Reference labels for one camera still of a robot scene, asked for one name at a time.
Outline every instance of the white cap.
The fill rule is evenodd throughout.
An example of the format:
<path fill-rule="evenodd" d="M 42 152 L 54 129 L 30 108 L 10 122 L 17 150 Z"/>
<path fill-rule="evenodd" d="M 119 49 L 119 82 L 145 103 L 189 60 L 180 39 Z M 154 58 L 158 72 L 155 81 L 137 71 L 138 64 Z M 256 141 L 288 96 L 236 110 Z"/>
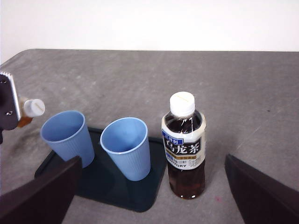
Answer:
<path fill-rule="evenodd" d="M 186 117 L 195 111 L 194 96 L 189 92 L 177 92 L 170 97 L 170 111 L 177 117 Z"/>
<path fill-rule="evenodd" d="M 45 113 L 45 104 L 41 99 L 29 99 L 24 103 L 24 112 L 26 116 L 33 118 Z"/>

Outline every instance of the dark green tray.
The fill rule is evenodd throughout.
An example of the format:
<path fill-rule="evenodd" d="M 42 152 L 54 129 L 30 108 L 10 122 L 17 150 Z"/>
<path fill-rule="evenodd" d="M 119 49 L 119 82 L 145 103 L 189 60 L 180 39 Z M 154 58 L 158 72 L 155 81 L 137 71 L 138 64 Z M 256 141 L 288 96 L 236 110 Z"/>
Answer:
<path fill-rule="evenodd" d="M 151 169 L 144 179 L 135 182 L 125 178 L 99 145 L 103 130 L 88 130 L 95 158 L 83 169 L 76 195 L 138 212 L 150 209 L 157 197 L 166 166 L 162 139 L 149 137 Z M 52 151 L 37 169 L 35 177 L 63 162 Z"/>

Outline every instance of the small bottle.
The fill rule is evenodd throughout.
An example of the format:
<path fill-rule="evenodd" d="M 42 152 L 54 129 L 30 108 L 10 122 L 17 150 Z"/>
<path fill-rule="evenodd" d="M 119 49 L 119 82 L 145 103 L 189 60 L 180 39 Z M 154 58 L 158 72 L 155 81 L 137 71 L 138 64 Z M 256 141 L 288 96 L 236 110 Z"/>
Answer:
<path fill-rule="evenodd" d="M 193 199 L 205 188 L 206 119 L 188 92 L 173 94 L 170 110 L 162 118 L 169 184 L 177 196 Z"/>
<path fill-rule="evenodd" d="M 21 119 L 18 127 L 24 127 L 31 123 L 34 117 L 43 115 L 45 112 L 45 104 L 41 99 L 20 98 Z"/>

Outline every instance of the ribbed cup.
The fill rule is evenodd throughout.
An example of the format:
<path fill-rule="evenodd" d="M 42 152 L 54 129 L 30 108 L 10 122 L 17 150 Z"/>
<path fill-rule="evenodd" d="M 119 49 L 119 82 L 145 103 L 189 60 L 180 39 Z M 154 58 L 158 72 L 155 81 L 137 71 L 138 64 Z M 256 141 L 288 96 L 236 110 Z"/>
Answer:
<path fill-rule="evenodd" d="M 102 148 L 131 181 L 150 172 L 148 128 L 138 118 L 122 118 L 109 124 L 100 137 Z"/>
<path fill-rule="evenodd" d="M 49 118 L 41 128 L 41 138 L 64 160 L 80 156 L 82 167 L 94 159 L 92 141 L 85 117 L 78 111 L 65 111 Z"/>

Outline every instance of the gray felt surface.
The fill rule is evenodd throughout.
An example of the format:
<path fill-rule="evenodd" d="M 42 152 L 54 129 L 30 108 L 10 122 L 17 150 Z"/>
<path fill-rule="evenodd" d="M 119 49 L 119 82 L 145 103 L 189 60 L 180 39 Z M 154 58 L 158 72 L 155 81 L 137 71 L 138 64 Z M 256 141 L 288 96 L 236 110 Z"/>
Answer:
<path fill-rule="evenodd" d="M 299 52 L 23 51 L 1 66 L 14 75 L 19 96 L 41 98 L 46 113 L 4 131 L 1 193 L 33 179 L 50 152 L 42 124 L 69 109 L 92 127 L 115 119 L 144 120 L 160 137 L 161 117 L 177 91 L 194 94 L 207 120 L 206 190 L 182 200 L 169 188 L 167 169 L 153 207 L 137 213 L 75 196 L 64 224 L 241 224 L 224 159 L 231 153 L 299 190 Z"/>

